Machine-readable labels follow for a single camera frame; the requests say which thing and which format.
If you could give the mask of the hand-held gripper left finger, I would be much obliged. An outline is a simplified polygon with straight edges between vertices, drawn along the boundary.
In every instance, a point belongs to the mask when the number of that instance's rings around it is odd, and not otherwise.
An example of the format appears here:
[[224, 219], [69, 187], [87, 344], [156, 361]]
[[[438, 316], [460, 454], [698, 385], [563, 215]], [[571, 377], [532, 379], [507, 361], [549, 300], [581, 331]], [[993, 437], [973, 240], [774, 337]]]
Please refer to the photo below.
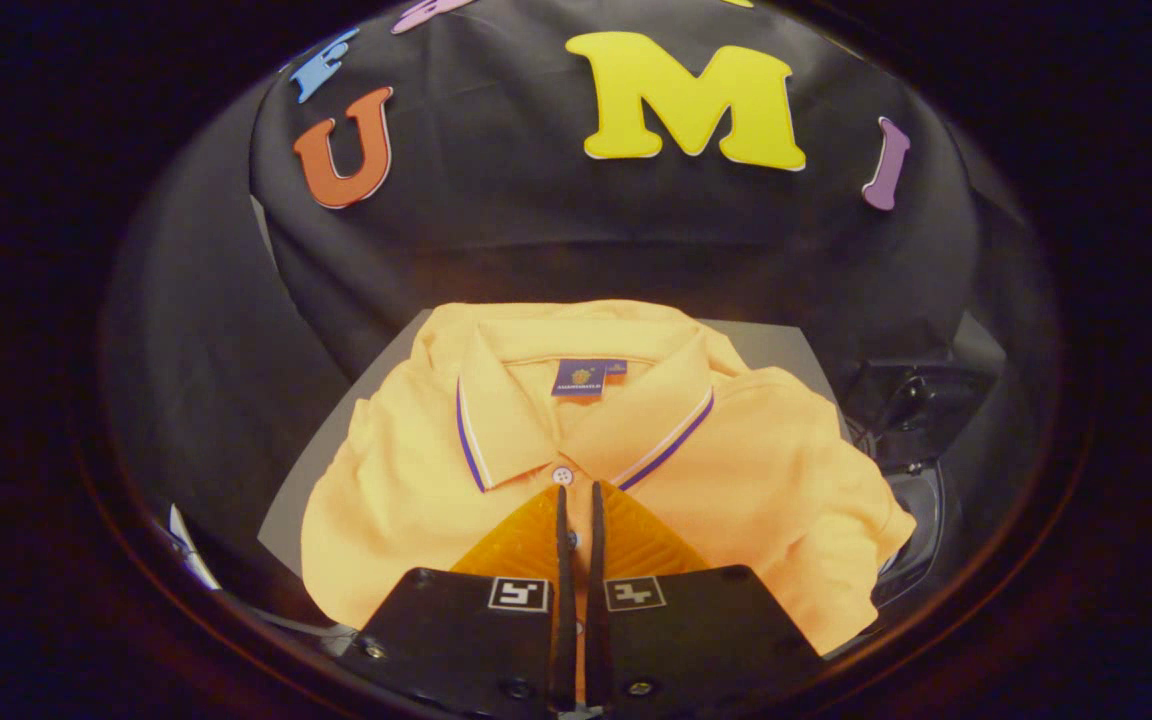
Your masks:
[[356, 638], [361, 679], [445, 717], [553, 717], [575, 703], [567, 493], [545, 488], [448, 571], [408, 570]]

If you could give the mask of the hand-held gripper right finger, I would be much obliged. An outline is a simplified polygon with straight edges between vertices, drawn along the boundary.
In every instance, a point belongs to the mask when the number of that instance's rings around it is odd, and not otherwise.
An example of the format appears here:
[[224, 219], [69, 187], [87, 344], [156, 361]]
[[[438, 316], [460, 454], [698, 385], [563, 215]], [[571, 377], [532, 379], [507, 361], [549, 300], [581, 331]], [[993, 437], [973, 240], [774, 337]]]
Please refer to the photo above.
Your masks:
[[823, 657], [745, 564], [713, 566], [621, 488], [591, 497], [586, 697], [608, 717], [741, 717]]

